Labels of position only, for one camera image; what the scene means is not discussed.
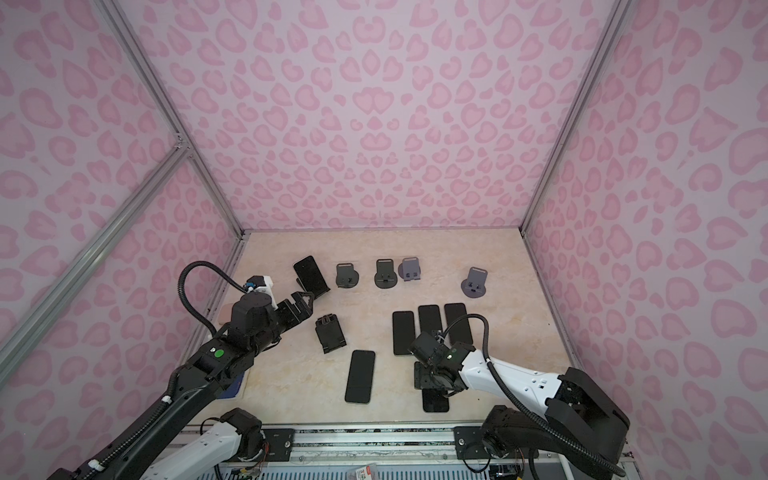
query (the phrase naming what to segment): beige marble surface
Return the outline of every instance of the beige marble surface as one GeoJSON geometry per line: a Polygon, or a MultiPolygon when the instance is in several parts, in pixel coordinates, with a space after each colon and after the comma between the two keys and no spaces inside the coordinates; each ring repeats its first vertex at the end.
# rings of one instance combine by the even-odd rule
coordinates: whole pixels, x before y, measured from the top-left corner
{"type": "MultiPolygon", "coordinates": [[[[484,392],[466,391],[450,399],[447,413],[422,409],[421,392],[413,388],[413,358],[392,354],[392,312],[412,310],[419,331],[419,305],[463,302],[470,313],[485,316],[491,326],[489,349],[495,358],[531,369],[564,372],[569,365],[557,328],[536,274],[516,229],[497,230],[363,230],[333,232],[252,233],[234,279],[272,276],[279,300],[298,290],[293,264],[314,255],[331,291],[315,302],[313,316],[283,335],[281,344],[256,358],[238,399],[218,400],[197,420],[234,407],[248,410],[265,423],[405,422],[483,420],[493,405],[506,403],[484,392]],[[381,290],[373,282],[376,260],[418,257],[422,279],[381,290]],[[360,274],[352,289],[336,288],[336,264],[352,262],[360,274]],[[471,266],[488,270],[487,293],[464,296],[459,284],[471,266]],[[323,355],[314,321],[335,313],[347,345],[323,355]],[[376,352],[371,403],[344,402],[352,351],[376,352]]],[[[228,321],[239,299],[230,289],[218,321],[228,321]]],[[[480,348],[482,323],[470,320],[480,348]]]]}

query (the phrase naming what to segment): black smartphone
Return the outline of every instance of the black smartphone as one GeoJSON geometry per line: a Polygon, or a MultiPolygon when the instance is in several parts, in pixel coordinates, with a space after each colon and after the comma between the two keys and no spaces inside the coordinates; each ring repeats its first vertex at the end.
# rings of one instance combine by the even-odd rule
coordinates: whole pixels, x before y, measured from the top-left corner
{"type": "Polygon", "coordinates": [[[373,384],[373,363],[376,352],[355,350],[349,363],[349,376],[346,379],[344,401],[348,403],[368,403],[371,401],[373,384]]]}
{"type": "MultiPolygon", "coordinates": [[[[464,303],[446,303],[445,304],[445,328],[451,326],[451,324],[462,315],[467,314],[467,307],[464,303]]],[[[469,319],[463,319],[456,323],[448,331],[448,337],[451,340],[451,345],[456,342],[472,344],[472,330],[469,328],[469,319]]]]}
{"type": "Polygon", "coordinates": [[[445,413],[451,406],[448,399],[442,394],[445,390],[423,389],[422,390],[422,408],[425,412],[445,413]]]}
{"type": "Polygon", "coordinates": [[[395,355],[410,355],[408,348],[416,339],[413,312],[392,313],[392,346],[395,355]]]}
{"type": "Polygon", "coordinates": [[[421,332],[442,330],[440,307],[437,305],[421,305],[419,307],[419,328],[421,332]]]}
{"type": "Polygon", "coordinates": [[[293,270],[296,275],[299,276],[297,281],[301,288],[306,292],[312,292],[315,294],[315,298],[323,295],[329,291],[326,279],[323,278],[323,274],[320,272],[315,257],[309,255],[307,258],[303,258],[293,264],[293,270]]]}

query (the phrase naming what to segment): metal base plate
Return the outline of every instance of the metal base plate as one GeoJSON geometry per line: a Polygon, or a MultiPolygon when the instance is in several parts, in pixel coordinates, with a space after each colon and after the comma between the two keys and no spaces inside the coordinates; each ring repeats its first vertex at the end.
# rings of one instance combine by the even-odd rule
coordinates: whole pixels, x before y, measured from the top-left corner
{"type": "Polygon", "coordinates": [[[270,444],[270,453],[266,456],[268,462],[288,462],[293,449],[294,429],[264,429],[266,441],[270,444]]]}
{"type": "Polygon", "coordinates": [[[488,453],[482,445],[480,427],[454,427],[453,439],[459,460],[486,460],[488,453]]]}

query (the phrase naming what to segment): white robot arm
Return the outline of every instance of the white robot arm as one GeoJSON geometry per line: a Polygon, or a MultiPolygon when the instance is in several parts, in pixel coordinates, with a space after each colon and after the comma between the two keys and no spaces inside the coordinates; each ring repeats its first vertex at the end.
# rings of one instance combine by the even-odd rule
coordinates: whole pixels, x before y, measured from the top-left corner
{"type": "Polygon", "coordinates": [[[625,475],[616,463],[629,419],[581,370],[538,372],[490,357],[488,320],[474,313],[442,332],[423,332],[410,351],[419,361],[415,374],[421,388],[443,391],[444,396],[481,390],[508,399],[517,409],[496,406],[483,423],[489,454],[503,458],[517,448],[543,449],[562,453],[597,480],[625,475]],[[485,324],[482,350],[461,342],[447,346],[448,330],[468,318],[485,324]]]}
{"type": "MultiPolygon", "coordinates": [[[[553,398],[560,388],[557,373],[535,372],[521,366],[491,358],[504,384],[529,410],[540,417],[547,411],[546,399],[553,398]]],[[[506,398],[493,379],[480,350],[470,352],[462,362],[460,378],[468,389],[481,390],[506,398]]]]}

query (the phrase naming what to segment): phone holder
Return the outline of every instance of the phone holder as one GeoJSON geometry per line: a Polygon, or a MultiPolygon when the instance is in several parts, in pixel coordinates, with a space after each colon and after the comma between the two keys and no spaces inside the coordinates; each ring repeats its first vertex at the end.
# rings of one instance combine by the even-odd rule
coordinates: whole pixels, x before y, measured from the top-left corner
{"type": "Polygon", "coordinates": [[[301,262],[306,261],[311,261],[314,269],[302,269],[301,271],[298,271],[296,269],[296,265],[298,265],[298,263],[293,265],[293,269],[296,271],[296,275],[299,277],[296,279],[296,283],[298,283],[301,289],[305,292],[312,292],[315,295],[315,300],[317,300],[321,295],[329,292],[331,289],[328,288],[326,279],[323,278],[323,274],[320,272],[320,268],[317,266],[315,259],[310,255],[309,257],[301,260],[301,262]],[[312,285],[315,285],[316,287],[314,289],[310,289],[310,286],[312,285]]]}
{"type": "Polygon", "coordinates": [[[485,279],[488,271],[473,266],[469,269],[467,278],[462,281],[462,292],[469,298],[480,298],[485,295],[485,279]]]}
{"type": "Polygon", "coordinates": [[[344,338],[344,332],[341,331],[339,318],[333,313],[317,319],[315,322],[315,332],[317,333],[317,339],[323,346],[323,353],[331,353],[333,350],[340,349],[346,345],[346,339],[344,338]]]}
{"type": "Polygon", "coordinates": [[[373,282],[378,288],[392,288],[397,285],[395,262],[391,258],[376,261],[376,275],[373,277],[373,282]]]}
{"type": "Polygon", "coordinates": [[[422,268],[419,265],[419,258],[406,257],[402,259],[402,263],[397,267],[397,274],[406,282],[410,282],[411,280],[421,280],[422,268]]]}
{"type": "Polygon", "coordinates": [[[336,286],[339,288],[352,288],[360,280],[360,274],[355,271],[352,263],[339,263],[336,265],[336,286]]]}

